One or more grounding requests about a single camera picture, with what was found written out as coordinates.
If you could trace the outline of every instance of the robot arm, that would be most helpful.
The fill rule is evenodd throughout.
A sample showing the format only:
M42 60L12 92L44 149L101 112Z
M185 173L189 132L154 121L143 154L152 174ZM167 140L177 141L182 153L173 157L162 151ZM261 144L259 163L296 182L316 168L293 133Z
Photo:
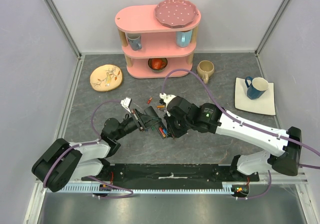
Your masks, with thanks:
M300 129L295 127L289 130L276 129L226 111L229 115L239 119L241 123L251 124L278 135L274 137L233 121L212 103L204 103L197 107L180 96L160 94L160 98L166 105L167 113L164 119L167 122L167 133L170 137L179 138L186 134L188 129L193 129L200 133L210 132L234 137L264 149L264 151L251 155L235 156L230 167L235 178L237 175L251 175L254 172L270 169L287 176L298 174L301 147L280 139L279 136L300 141Z
M251 155L237 155L233 158L230 173L235 180L254 172L269 169L274 169L287 176L298 174L301 152L299 145L264 134L241 125L241 123L245 122L260 129L274 132L278 134L278 137L279 135L286 136L297 141L301 141L300 129L295 127L291 127L288 131L275 129L226 111L229 115L241 120L239 124L222 113L212 103L204 103L198 107L180 96L160 94L160 98L160 102L166 105L166 114L164 115L166 128L152 106L144 110L145 114L136 109L131 111L131 99L126 98L121 101L121 104L129 114L125 115L122 122L115 118L107 119L101 132L101 140L90 144L81 144L67 142L63 138L57 139L33 165L32 173L43 182L55 161L73 146L74 148L65 154L55 166L46 182L46 186L51 191L59 191L69 180L98 175L103 166L109 165L105 158L113 156L121 146L117 142L120 138L134 130L145 131L149 128L155 128L163 139L167 137L179 138L189 129L193 129L200 133L209 132L238 138L264 149L264 151Z
M68 142L63 138L57 139L33 165L32 173L43 182L57 158L70 147L74 147L63 156L46 182L46 186L52 192L57 192L69 180L98 175L103 166L109 164L105 158L113 156L121 146L117 140L125 135L135 130L147 131L149 128L155 128L163 139L166 137L163 133L165 126L162 119L152 106L147 107L144 110L145 114L143 114L137 109L131 111L130 104L130 98L121 101L121 105L129 114L125 115L122 122L115 118L107 119L101 132L101 140L91 143L76 143Z

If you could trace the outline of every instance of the shelf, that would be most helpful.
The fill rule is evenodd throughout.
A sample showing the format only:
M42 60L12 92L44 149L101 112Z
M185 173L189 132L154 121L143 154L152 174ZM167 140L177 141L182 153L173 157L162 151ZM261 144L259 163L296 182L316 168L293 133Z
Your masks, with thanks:
M187 47L179 47L176 44L175 32L153 32L141 34L141 50L132 50L130 45L123 46L123 52L130 58L176 58L185 57L196 49L196 43L190 43Z
M133 66L127 66L127 70L134 78L165 78L166 75L174 69L183 68L191 70L192 64L187 63L187 58L184 57L173 57L168 58L168 65L163 72L153 72L148 66L148 59L132 59ZM177 71L170 75L170 77L183 77L188 72Z
M198 10L198 16L191 24L183 28L169 28L157 21L155 17L156 6L134 5L126 7L115 16L115 24L119 30L125 33L162 33L191 30L198 26L201 19L201 14Z

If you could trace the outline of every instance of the pink plate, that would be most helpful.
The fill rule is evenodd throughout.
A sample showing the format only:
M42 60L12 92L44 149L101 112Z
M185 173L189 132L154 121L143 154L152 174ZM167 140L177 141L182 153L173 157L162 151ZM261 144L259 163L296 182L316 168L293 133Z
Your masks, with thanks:
M154 10L156 19L168 28L184 28L198 15L196 6L188 0L164 0Z

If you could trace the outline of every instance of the beige mug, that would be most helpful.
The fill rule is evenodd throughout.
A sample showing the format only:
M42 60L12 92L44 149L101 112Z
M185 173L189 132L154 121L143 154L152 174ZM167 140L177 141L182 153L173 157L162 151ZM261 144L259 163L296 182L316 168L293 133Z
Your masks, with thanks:
M208 60L200 61L199 65L196 67L196 73L205 84L208 83L209 78L214 74L214 72L215 66L211 61Z

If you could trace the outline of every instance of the gray table surface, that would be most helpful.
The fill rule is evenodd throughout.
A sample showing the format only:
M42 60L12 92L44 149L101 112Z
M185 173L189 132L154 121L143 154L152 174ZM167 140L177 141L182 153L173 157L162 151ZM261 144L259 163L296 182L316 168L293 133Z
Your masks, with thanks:
M236 77L260 77L261 73L253 53L197 53L194 54L193 68L200 61L214 63L215 73L208 87L219 104L227 110L262 125L276 127L273 116L255 114L235 109ZM114 64L123 72L123 82L118 88L108 92L97 92L90 85L90 75L94 69L105 64ZM100 103L111 99L130 97L132 108L143 112L148 107L147 100L153 97L150 105L156 107L163 78L136 79L129 75L123 54L86 55L76 89L71 114L67 124L65 139L70 142L85 142L97 137L90 126L93 110ZM192 75L169 78L165 92L181 96L191 103L201 105L211 102L199 81ZM156 110L160 117L163 112ZM97 111L94 118L96 129L100 132L104 122L110 117L122 121L126 111L121 105L108 103ZM238 154L248 155L261 149L244 141L211 133L198 133L190 130L178 139L164 139L155 131L134 131L120 139L121 148L108 158L112 163L220 163L230 164Z

